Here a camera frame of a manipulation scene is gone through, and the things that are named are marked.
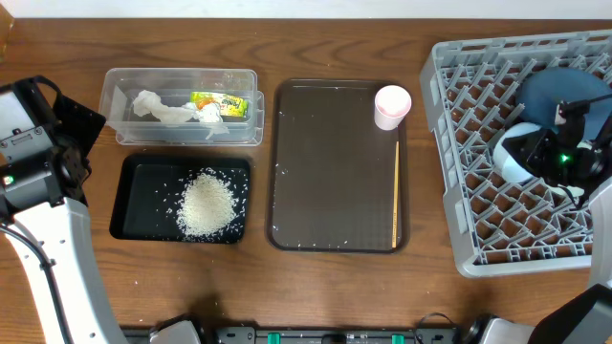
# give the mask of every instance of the wooden stick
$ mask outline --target wooden stick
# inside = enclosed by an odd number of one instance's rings
[[[400,178],[400,143],[395,144],[395,183],[393,186],[393,238],[391,240],[391,248],[395,248],[398,244],[398,188]]]

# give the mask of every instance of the pink cup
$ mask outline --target pink cup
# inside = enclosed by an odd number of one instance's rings
[[[383,130],[392,130],[400,125],[412,107],[412,97],[400,86],[382,87],[374,98],[374,122]]]

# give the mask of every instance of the black tray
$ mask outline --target black tray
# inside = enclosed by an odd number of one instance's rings
[[[276,91],[266,233],[280,249],[392,253],[408,242],[404,122],[374,123],[384,81],[291,79]],[[397,245],[393,241],[396,144]]]
[[[238,215],[213,235],[186,237],[176,224],[178,202],[186,183],[201,170],[231,182]],[[110,232],[117,239],[234,244],[244,234],[248,196],[246,161],[135,154],[123,162]]]

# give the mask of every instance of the pile of rice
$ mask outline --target pile of rice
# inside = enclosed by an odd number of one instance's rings
[[[227,226],[236,217],[238,202],[223,183],[205,173],[186,185],[179,202],[177,224],[186,236],[208,236]]]

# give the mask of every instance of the green tape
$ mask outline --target green tape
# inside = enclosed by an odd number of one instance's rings
[[[401,334],[391,335],[391,344],[404,344],[404,336]]]
[[[268,344],[280,344],[280,333],[268,333]]]

